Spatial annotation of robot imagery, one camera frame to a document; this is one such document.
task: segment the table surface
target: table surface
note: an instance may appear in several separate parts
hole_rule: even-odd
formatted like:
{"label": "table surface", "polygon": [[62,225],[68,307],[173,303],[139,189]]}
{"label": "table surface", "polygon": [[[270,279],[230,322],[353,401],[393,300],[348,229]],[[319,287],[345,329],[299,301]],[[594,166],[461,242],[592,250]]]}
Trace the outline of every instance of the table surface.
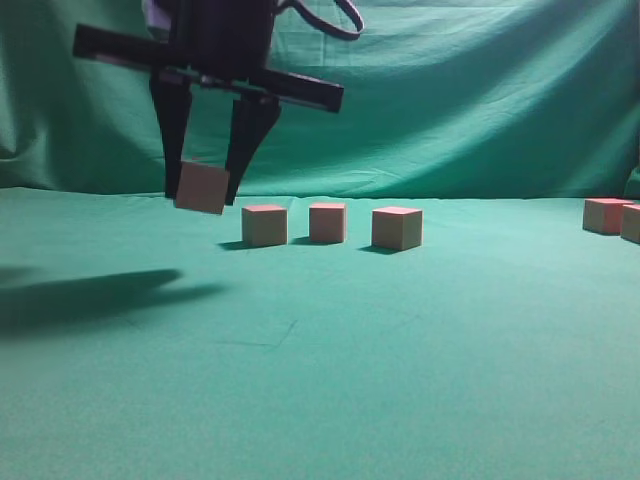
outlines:
{"label": "table surface", "polygon": [[[240,243],[261,203],[288,245]],[[0,478],[637,480],[640,246],[582,205],[0,190]]]}

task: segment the green backdrop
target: green backdrop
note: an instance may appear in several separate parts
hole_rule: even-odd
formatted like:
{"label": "green backdrop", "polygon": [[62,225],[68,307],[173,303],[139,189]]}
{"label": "green backdrop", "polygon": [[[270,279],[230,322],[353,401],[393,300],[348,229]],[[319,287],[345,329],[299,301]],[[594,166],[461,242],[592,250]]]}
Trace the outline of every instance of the green backdrop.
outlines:
{"label": "green backdrop", "polygon": [[[241,194],[638,195],[635,1],[357,3],[355,43],[278,19],[273,66],[344,84],[344,108],[287,107]],[[157,192],[147,78],[72,59],[78,22],[145,34],[139,0],[0,2],[0,186]],[[231,101],[196,92],[186,156],[223,163]]]}

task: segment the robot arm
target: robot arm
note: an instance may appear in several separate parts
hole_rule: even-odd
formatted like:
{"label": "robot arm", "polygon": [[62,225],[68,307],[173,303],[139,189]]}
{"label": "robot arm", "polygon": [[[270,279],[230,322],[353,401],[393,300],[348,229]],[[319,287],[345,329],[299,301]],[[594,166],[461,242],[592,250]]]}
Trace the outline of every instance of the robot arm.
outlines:
{"label": "robot arm", "polygon": [[281,101],[340,111],[340,85],[266,68],[275,17],[287,8],[328,35],[356,40],[364,28],[360,14],[349,0],[334,1],[356,31],[321,20],[300,0],[280,4],[277,0],[145,0],[147,26],[157,40],[78,25],[73,54],[150,74],[164,147],[167,198],[176,198],[180,182],[191,86],[237,94],[225,165],[226,204],[232,205],[253,155],[280,116]]}

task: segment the cable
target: cable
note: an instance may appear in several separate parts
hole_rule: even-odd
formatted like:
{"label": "cable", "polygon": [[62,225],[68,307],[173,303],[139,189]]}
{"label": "cable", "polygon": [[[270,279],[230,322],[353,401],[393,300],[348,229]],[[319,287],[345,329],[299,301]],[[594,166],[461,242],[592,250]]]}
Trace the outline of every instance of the cable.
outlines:
{"label": "cable", "polygon": [[277,6],[275,14],[280,15],[287,8],[293,8],[295,9],[296,12],[298,12],[298,15],[300,15],[305,22],[307,22],[316,30],[320,30],[321,32],[326,33],[327,35],[339,38],[341,40],[347,40],[347,41],[357,40],[358,38],[360,38],[360,34],[364,30],[364,20],[362,19],[360,12],[358,12],[358,9],[355,7],[353,3],[351,3],[350,0],[334,0],[334,1],[336,5],[340,8],[340,10],[342,10],[347,15],[347,17],[349,17],[349,19],[353,22],[353,25],[356,27],[355,32],[343,30],[340,27],[336,27],[335,25],[325,20],[322,20],[320,17],[314,14],[311,10],[309,10],[309,8],[304,3],[302,3],[301,0],[284,0],[282,3],[280,3]]}

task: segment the wooden cube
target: wooden cube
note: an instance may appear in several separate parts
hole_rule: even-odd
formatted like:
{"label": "wooden cube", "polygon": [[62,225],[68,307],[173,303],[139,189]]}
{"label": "wooden cube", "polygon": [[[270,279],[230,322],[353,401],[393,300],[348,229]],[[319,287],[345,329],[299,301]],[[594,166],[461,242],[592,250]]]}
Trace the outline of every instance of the wooden cube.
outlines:
{"label": "wooden cube", "polygon": [[617,198],[588,198],[584,202],[582,228],[603,235],[620,235],[622,207],[633,204]]}
{"label": "wooden cube", "polygon": [[640,243],[640,205],[625,205],[622,207],[620,235],[625,240]]}
{"label": "wooden cube", "polygon": [[344,203],[314,203],[309,208],[309,240],[315,243],[342,243],[347,231]]}
{"label": "wooden cube", "polygon": [[252,247],[287,243],[287,209],[254,205],[242,209],[242,240]]}
{"label": "wooden cube", "polygon": [[374,210],[371,244],[392,250],[422,245],[422,210],[402,207]]}
{"label": "wooden cube", "polygon": [[228,185],[229,172],[224,168],[183,161],[175,206],[219,215],[224,210]]}

